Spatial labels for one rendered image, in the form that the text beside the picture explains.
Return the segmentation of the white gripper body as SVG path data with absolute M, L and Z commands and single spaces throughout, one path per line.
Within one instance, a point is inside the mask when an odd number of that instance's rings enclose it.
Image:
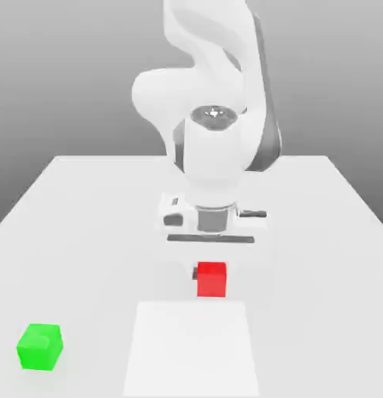
M 161 262 L 198 261 L 255 263 L 268 260 L 268 237 L 265 234 L 206 235 L 200 233 L 164 232 L 156 238 L 155 259 Z

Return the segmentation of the small red cube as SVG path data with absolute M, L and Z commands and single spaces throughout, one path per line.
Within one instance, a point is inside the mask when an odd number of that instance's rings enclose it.
M 197 265 L 197 296 L 226 296 L 227 265 L 223 262 L 199 262 Z

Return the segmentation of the small green cube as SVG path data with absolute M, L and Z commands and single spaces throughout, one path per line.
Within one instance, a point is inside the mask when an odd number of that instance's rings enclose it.
M 52 371 L 64 348 L 57 324 L 30 323 L 16 345 L 23 369 Z

